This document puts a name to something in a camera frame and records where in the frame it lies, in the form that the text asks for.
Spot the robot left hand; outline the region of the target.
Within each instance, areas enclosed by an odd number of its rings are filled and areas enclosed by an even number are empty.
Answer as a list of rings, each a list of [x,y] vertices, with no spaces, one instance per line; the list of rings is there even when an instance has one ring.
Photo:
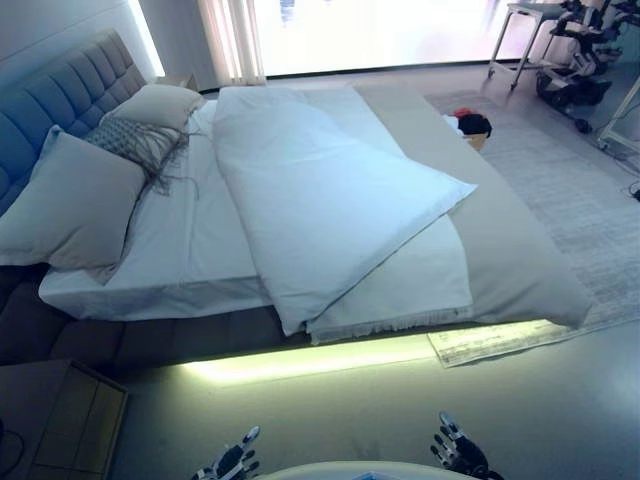
[[[246,465],[247,460],[255,456],[254,450],[248,446],[257,439],[260,427],[252,427],[242,440],[232,447],[226,447],[224,452],[210,465],[197,470],[192,479],[246,479],[249,473],[260,466],[258,460]]]

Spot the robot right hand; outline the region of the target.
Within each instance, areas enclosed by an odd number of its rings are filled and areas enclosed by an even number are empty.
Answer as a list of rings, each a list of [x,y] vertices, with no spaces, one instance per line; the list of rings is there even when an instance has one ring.
[[[440,433],[435,433],[431,453],[447,470],[477,479],[500,479],[489,467],[484,452],[463,432],[447,411],[438,414]]]

